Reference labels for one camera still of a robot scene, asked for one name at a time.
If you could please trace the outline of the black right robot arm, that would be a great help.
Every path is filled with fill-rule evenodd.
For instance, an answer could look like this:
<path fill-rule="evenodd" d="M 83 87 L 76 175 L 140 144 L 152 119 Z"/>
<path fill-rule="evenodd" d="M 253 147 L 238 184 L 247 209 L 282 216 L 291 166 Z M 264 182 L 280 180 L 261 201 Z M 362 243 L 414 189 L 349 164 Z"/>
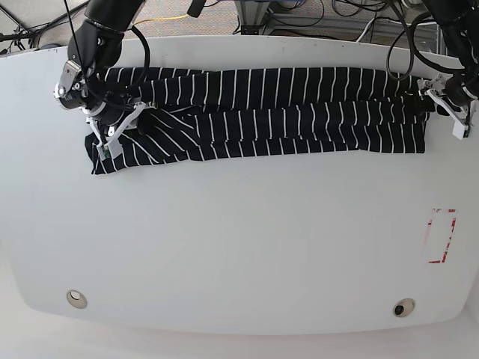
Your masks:
<path fill-rule="evenodd" d="M 120 136 L 136 125 L 143 110 L 156 107 L 133 96 L 150 65 L 149 45 L 134 25 L 143 7 L 143 1 L 90 1 L 84 22 L 72 31 L 68 59 L 55 85 L 54 97 L 63 108 L 84 112 L 102 160 L 122 155 Z M 141 41 L 144 65 L 137 79 L 108 83 L 106 73 L 118 62 L 127 31 Z"/>

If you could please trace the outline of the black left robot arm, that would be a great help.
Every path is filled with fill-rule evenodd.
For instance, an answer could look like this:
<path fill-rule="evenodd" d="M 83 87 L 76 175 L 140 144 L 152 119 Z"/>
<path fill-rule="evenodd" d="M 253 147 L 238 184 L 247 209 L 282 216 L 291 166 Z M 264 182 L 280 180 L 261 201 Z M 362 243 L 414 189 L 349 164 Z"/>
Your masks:
<path fill-rule="evenodd" d="M 452 134 L 463 140 L 469 136 L 473 103 L 478 101 L 478 2 L 424 1 L 423 4 L 427 12 L 421 16 L 436 21 L 446 48 L 462 66 L 446 68 L 415 51 L 418 60 L 439 72 L 432 80 L 420 81 L 419 91 L 454 120 Z"/>

